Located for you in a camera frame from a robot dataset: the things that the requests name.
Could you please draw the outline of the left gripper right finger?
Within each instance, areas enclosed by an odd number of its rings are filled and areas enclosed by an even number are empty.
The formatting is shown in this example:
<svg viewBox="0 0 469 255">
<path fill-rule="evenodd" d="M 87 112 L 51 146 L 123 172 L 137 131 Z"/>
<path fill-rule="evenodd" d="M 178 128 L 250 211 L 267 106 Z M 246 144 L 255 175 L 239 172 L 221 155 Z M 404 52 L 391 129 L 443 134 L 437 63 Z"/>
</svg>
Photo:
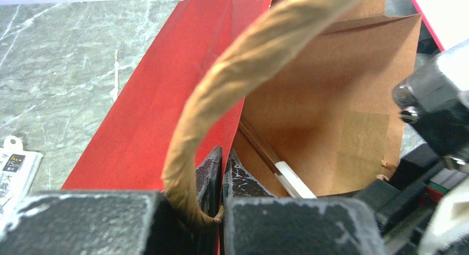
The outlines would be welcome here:
<svg viewBox="0 0 469 255">
<path fill-rule="evenodd" d="M 230 151 L 224 254 L 385 254 L 371 209 L 352 197 L 276 197 Z"/>
</svg>

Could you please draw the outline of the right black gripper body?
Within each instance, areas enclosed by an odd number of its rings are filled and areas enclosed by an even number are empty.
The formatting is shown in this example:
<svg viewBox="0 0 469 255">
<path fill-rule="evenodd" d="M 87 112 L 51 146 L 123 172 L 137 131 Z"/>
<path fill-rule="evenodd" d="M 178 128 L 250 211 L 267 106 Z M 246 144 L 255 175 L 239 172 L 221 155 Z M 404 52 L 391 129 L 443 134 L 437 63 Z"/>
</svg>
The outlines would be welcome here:
<svg viewBox="0 0 469 255">
<path fill-rule="evenodd" d="M 388 254 L 467 254 L 468 41 L 434 56 L 393 98 L 424 143 L 356 198 L 372 209 Z"/>
</svg>

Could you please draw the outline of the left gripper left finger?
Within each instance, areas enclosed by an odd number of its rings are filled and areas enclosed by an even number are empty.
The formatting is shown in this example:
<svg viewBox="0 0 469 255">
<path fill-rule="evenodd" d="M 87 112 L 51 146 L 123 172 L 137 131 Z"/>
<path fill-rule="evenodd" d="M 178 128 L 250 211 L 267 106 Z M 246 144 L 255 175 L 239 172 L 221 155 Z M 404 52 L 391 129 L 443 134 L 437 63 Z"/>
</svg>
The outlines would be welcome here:
<svg viewBox="0 0 469 255">
<path fill-rule="evenodd" d="M 61 190 L 31 194 L 1 227 L 2 254 L 216 254 L 216 231 L 188 231 L 164 193 Z"/>
</svg>

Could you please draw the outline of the red paper bag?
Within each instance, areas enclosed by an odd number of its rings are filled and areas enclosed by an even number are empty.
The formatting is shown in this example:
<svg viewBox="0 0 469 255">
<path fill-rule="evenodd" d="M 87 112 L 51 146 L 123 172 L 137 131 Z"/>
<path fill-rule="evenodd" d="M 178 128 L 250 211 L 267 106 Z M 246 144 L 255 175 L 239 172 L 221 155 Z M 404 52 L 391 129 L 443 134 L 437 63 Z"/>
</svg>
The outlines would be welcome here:
<svg viewBox="0 0 469 255">
<path fill-rule="evenodd" d="M 404 125 L 393 87 L 414 68 L 421 16 L 388 17 L 365 0 L 312 40 L 272 79 L 211 126 L 186 169 L 161 179 L 164 160 L 194 88 L 221 53 L 278 0 L 184 0 L 177 4 L 111 107 L 64 189 L 165 190 L 191 227 L 213 223 L 189 181 L 215 146 L 234 149 L 281 195 L 267 166 L 238 131 L 240 118 L 319 195 L 358 190 L 399 157 Z"/>
</svg>

